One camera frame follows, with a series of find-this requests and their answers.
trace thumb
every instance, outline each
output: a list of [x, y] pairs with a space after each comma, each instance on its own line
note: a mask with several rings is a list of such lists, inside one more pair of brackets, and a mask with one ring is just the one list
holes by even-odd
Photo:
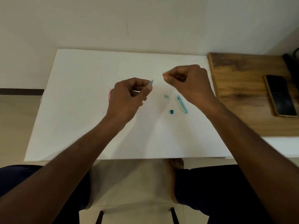
[[178, 89], [179, 86], [181, 85], [182, 82], [180, 82], [179, 80], [177, 80], [176, 78], [167, 75], [164, 76], [164, 81], [167, 82], [169, 85], [172, 85], [174, 88]]
[[142, 102], [149, 95], [151, 91], [152, 91], [152, 85], [147, 85], [139, 92], [136, 98]]

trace hand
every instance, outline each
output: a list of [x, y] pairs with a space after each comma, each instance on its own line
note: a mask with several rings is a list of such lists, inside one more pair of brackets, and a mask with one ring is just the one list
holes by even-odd
[[190, 103], [199, 109], [209, 102], [218, 102], [215, 97], [207, 70], [199, 65], [177, 66], [163, 74], [164, 80], [175, 87]]
[[110, 100], [106, 116], [118, 118], [129, 122], [136, 114], [138, 108], [146, 101], [152, 91], [152, 85], [146, 79], [132, 78], [115, 84], [110, 91]]

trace white wall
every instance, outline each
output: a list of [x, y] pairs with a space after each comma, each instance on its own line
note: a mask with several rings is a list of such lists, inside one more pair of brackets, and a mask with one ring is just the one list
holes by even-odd
[[298, 45], [298, 9], [299, 0], [0, 0], [0, 88], [44, 88], [57, 48], [280, 55]]

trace black cable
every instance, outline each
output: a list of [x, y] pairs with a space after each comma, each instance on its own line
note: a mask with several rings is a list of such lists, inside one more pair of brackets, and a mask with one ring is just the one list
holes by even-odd
[[296, 53], [297, 53], [298, 50], [299, 50], [299, 48], [296, 48], [295, 51], [293, 52], [293, 57], [294, 57], [295, 59], [297, 59], [297, 60], [298, 60], [298, 58], [297, 58], [297, 56], [296, 56]]

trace person's left hand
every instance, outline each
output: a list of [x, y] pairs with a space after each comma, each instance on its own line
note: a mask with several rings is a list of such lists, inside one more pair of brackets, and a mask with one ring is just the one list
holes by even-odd
[[152, 91], [152, 85], [146, 79], [132, 78], [115, 84], [110, 91], [110, 100], [106, 116], [118, 118], [126, 124], [136, 114]]

